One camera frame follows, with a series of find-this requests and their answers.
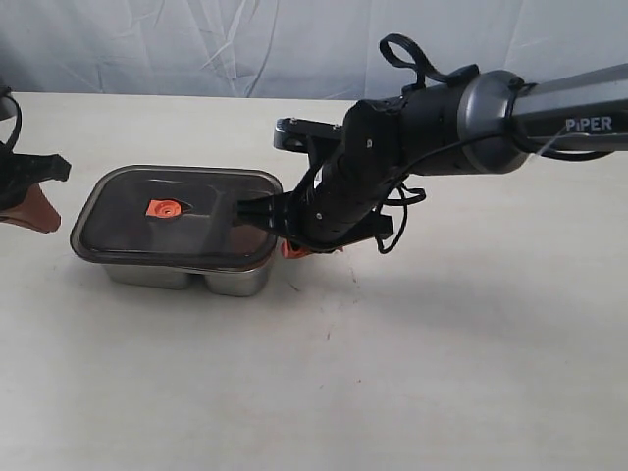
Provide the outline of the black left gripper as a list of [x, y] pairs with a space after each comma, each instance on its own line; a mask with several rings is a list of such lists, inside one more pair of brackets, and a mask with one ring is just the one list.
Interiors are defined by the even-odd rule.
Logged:
[[23, 127], [23, 111], [10, 87], [1, 88], [1, 105], [13, 105], [15, 123], [7, 141], [1, 142], [1, 223], [36, 232], [56, 232], [61, 216], [38, 183], [66, 182], [72, 165], [59, 154], [16, 153]]

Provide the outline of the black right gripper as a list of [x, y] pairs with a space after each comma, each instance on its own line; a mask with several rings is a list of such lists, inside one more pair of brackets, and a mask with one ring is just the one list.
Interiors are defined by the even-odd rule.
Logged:
[[235, 206], [238, 221], [283, 239], [283, 257], [331, 253], [393, 233], [382, 214], [404, 163], [399, 112], [391, 100], [360, 100], [340, 125], [340, 145], [310, 167], [293, 190]]

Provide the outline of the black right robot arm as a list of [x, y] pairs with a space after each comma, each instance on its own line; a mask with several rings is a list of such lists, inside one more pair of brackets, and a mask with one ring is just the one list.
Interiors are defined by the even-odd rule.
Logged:
[[275, 146], [309, 167], [291, 191], [241, 201], [235, 217], [281, 237], [296, 258], [367, 239], [381, 253], [404, 225], [385, 207], [422, 202], [417, 176], [504, 175], [532, 156], [587, 162], [627, 147], [627, 69], [619, 65], [545, 83], [469, 67], [443, 84], [363, 99], [340, 125], [281, 119]]

